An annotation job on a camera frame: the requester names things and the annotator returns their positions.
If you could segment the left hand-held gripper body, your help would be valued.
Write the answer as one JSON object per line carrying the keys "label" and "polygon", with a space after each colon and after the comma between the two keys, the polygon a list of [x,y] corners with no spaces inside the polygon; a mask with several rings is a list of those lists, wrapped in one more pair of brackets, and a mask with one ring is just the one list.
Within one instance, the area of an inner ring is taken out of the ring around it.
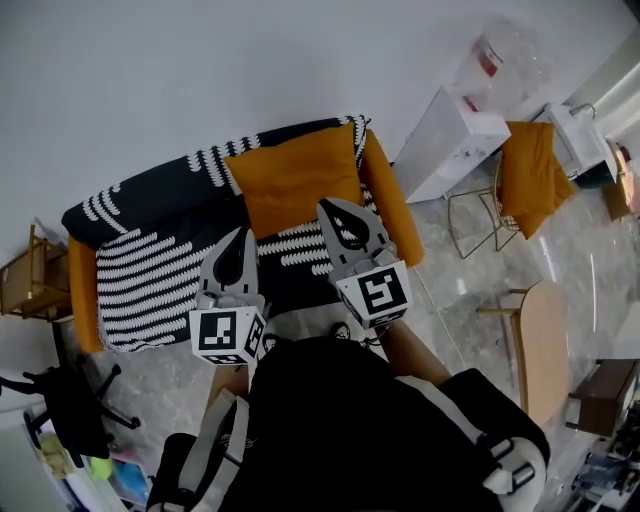
{"label": "left hand-held gripper body", "polygon": [[260,294],[199,292],[189,312],[193,354],[213,365],[250,365],[264,354],[267,322]]}

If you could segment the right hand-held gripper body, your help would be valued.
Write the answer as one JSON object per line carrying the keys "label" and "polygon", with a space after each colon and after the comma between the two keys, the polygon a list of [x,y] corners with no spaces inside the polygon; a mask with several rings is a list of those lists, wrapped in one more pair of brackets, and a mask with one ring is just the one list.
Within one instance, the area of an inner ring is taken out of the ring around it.
{"label": "right hand-held gripper body", "polygon": [[400,319],[413,304],[408,269],[393,244],[340,263],[329,280],[363,329]]}

